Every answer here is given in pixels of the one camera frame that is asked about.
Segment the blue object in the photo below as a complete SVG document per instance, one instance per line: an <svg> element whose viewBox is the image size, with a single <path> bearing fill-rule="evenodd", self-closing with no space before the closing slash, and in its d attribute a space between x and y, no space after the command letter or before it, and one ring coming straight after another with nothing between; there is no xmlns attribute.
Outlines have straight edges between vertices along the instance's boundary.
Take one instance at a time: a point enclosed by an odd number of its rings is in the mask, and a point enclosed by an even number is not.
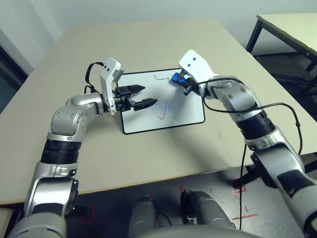
<svg viewBox="0 0 317 238"><path fill-rule="evenodd" d="M179 73L174 73L172 77L172 81L177 84L182 84L187 82L185 78L178 78L178 77L179 77Z"/></svg>

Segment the black cable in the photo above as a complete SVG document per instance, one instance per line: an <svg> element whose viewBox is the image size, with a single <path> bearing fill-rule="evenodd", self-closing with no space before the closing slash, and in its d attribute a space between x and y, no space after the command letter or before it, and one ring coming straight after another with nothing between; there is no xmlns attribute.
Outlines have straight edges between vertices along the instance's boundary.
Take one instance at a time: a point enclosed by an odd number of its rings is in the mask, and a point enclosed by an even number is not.
<svg viewBox="0 0 317 238"><path fill-rule="evenodd" d="M241 169L240 169L240 226L239 230L241 230L242 227L242 183L243 183L243 164L244 164L244 158L246 157L246 152L247 152L247 144L244 144L244 149L243 149L243 156L242 156L242 162L241 162Z"/></svg>
<svg viewBox="0 0 317 238"><path fill-rule="evenodd" d="M164 214L164 213L162 213L162 212L158 212L158 215L162 215L162 216L164 216L164 217L168 220L169 224L172 226L172 222L170 221L170 219L168 218L168 216L167 216L167 215L165 215L165 214Z"/></svg>
<svg viewBox="0 0 317 238"><path fill-rule="evenodd" d="M268 104L268 105L264 105L264 106L261 106L261 107L256 107L256 108L251 108L251 109L247 109L247 110L239 110L239 111L224 111L224 110L218 110L218 109L214 109L214 108L211 108L210 106L207 105L206 101L205 101L205 96L202 97L203 99L203 103L204 105L211 111L214 111L214 112L219 112L219 113L248 113L248 112L251 112L251 111L255 111L255 110L259 110L259 109L264 109L264 108L269 108L269 107L273 107L273 106L285 106L287 107L288 109L290 109L293 113L293 116L295 118L295 125L297 127L297 130L298 130L298 136L299 136L299 141L300 141L300 145L299 145L299 152L298 154L300 155L302 153L302 148L303 148L303 138L302 138L302 132L301 132L301 129L300 129L300 126L301 124L299 123L299 120L298 120L298 117L297 117L297 114L294 110L294 108L292 108L290 105L286 104L286 103L272 103L272 104Z"/></svg>
<svg viewBox="0 0 317 238"><path fill-rule="evenodd" d="M87 72L86 72L86 75L85 75L85 81L86 81L86 83L88 83L89 85L86 85L86 86L85 86L84 94L87 93L87 88L90 88L90 92L91 92L91 93L96 93L96 92L99 93L99 92L95 89L95 87L94 87L94 86L90 83L90 81L89 81L90 71L91 71L91 69L93 68L93 66L94 66L95 64L98 64L98 65L104 67L104 63L102 63L102 62L94 62L94 63L91 63L91 64L88 66Z"/></svg>
<svg viewBox="0 0 317 238"><path fill-rule="evenodd" d="M208 83L210 82L216 82L216 81L224 81L224 80L232 80L232 81L237 81L238 83L241 83L244 85L244 83L237 79L237 78L234 78L234 77L224 77L224 78L215 78L215 79L209 79L209 80L206 80L206 81L203 81L203 82L199 82L199 83L181 83L180 85L182 86L195 86L195 85L200 85L200 84L204 84L204 83L207 83L207 86L208 86Z"/></svg>

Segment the metal table frame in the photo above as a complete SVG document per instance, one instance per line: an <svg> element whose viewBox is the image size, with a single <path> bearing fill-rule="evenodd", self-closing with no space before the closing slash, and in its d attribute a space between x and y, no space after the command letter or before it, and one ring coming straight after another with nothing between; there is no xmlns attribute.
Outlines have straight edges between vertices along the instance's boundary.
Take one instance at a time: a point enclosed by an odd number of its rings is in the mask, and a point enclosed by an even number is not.
<svg viewBox="0 0 317 238"><path fill-rule="evenodd" d="M279 38L280 40L282 40L283 42L288 44L290 47L294 48L296 51L298 51L299 53L304 55L306 58L308 58L311 61L311 63L306 68L306 71L310 72L316 66L316 64L317 64L316 52L314 52L312 49L307 49L307 48L303 47L302 45L298 44L298 42L287 37L286 35L284 35L280 31L276 30L274 27L272 27L271 25L262 21L261 19L258 19L258 21L253 29L252 35L251 35L249 42L246 46L247 52L249 52L249 53L252 52L254 45L256 44L262 29L265 29L266 31L268 31L272 35L276 36L277 38ZM301 91L301 94L302 95L307 94L312 88L315 87L316 84L317 84L317 77L315 77L314 79L311 80L311 82Z"/></svg>

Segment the red tape mark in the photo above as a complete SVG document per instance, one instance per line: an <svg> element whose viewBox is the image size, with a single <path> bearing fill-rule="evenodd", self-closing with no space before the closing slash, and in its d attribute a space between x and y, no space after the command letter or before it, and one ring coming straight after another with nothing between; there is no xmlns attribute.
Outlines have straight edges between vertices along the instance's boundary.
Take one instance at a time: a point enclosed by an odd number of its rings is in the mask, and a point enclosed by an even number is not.
<svg viewBox="0 0 317 238"><path fill-rule="evenodd" d="M235 188L234 192L235 193L240 193L240 189ZM247 192L247 187L242 187L242 192Z"/></svg>
<svg viewBox="0 0 317 238"><path fill-rule="evenodd" d="M84 218L81 218L79 221L80 222L92 222L94 220L94 216L95 216L95 208L96 206L95 205L91 205L91 206L88 206L88 208L91 208L91 214L90 214L90 217L84 219Z"/></svg>
<svg viewBox="0 0 317 238"><path fill-rule="evenodd" d="M241 217L241 219L245 219L245 218L249 218L249 217L255 217L255 216L258 216L258 214L251 214L251 215L243 216L243 217ZM239 219L240 219L240 217L233 218L233 220L239 220Z"/></svg>

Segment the table leg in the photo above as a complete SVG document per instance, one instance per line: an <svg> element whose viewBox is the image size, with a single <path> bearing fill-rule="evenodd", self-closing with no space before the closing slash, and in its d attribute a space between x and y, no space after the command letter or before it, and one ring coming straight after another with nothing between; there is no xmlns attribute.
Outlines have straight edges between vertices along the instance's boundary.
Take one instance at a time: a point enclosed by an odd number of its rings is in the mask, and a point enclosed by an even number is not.
<svg viewBox="0 0 317 238"><path fill-rule="evenodd" d="M309 84L301 91L301 95L307 94L312 88L314 88L317 84L317 76L313 78Z"/></svg>
<svg viewBox="0 0 317 238"><path fill-rule="evenodd" d="M312 69L316 66L316 63L315 61L312 61L306 68L306 71L309 73L310 71L312 71Z"/></svg>
<svg viewBox="0 0 317 238"><path fill-rule="evenodd" d="M305 165L305 173L309 173L314 170L317 170L317 160Z"/></svg>
<svg viewBox="0 0 317 238"><path fill-rule="evenodd" d="M242 186L260 178L254 166L247 166L246 169L248 173L242 176ZM234 188L240 189L240 178L233 180L232 185Z"/></svg>
<svg viewBox="0 0 317 238"><path fill-rule="evenodd" d="M254 48L254 45L257 42L257 39L258 39L258 37L259 37L259 35L261 33L261 30L262 30L261 23L262 23L262 21L260 19L258 19L258 21L256 23L256 26L253 29L252 35L251 35L251 37L249 39L249 42L247 44L247 47L246 47L247 52L251 53L253 48Z"/></svg>

